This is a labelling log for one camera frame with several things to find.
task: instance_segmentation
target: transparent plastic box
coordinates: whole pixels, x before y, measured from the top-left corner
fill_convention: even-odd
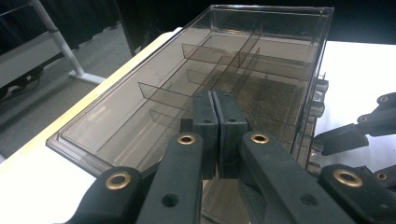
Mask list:
[[[180,121],[193,117],[191,97],[222,90],[235,94],[253,130],[277,137],[304,166],[331,20],[326,7],[211,6],[47,145],[93,175],[112,166],[144,171],[161,159]],[[235,183],[205,181],[204,223],[248,223]]]

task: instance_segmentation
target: brass insert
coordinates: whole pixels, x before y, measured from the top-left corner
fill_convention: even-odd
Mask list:
[[[255,133],[251,135],[250,139],[258,144],[265,144],[270,141],[270,138],[264,134]]]
[[[195,137],[190,134],[181,135],[177,141],[182,145],[190,145],[195,142]]]
[[[381,174],[376,175],[376,178],[378,178],[380,180],[384,180],[384,179],[387,179],[388,177],[386,174],[381,173]]]
[[[334,175],[335,179],[338,180],[338,182],[352,188],[358,188],[363,185],[363,180],[361,180],[361,177],[348,170],[339,169],[335,170],[332,174]]]
[[[108,189],[123,189],[131,182],[131,180],[131,176],[125,171],[114,173],[107,179],[106,187]]]

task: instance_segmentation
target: table surface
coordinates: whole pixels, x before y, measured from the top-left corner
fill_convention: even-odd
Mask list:
[[[47,148],[46,140],[172,35],[167,33],[156,39],[0,164],[0,222],[60,223],[73,216],[95,178]],[[320,73],[326,73],[330,88],[325,114],[318,120],[316,132],[356,123],[359,115],[376,108],[378,96],[395,91],[395,56],[396,46],[328,42]],[[372,171],[396,164],[396,136],[369,140],[368,147],[328,157],[313,155],[312,161],[322,166],[365,164]]]

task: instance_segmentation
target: black curtain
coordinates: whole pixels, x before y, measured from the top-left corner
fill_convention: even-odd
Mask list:
[[[0,14],[24,6],[27,0],[0,0]],[[119,20],[113,0],[41,0],[71,49]],[[0,54],[43,34],[44,24],[30,7],[0,16]]]

